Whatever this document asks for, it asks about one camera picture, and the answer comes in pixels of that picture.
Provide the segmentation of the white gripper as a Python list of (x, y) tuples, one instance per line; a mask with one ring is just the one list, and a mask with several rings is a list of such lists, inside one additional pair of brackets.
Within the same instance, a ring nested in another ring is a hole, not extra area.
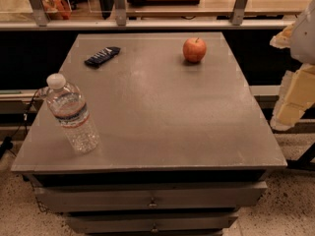
[(290, 48), (293, 59), (308, 63), (295, 72), (286, 71), (282, 79), (270, 125), (276, 131), (286, 131), (315, 104), (315, 0), (297, 17), (294, 25), (274, 35), (270, 45)]

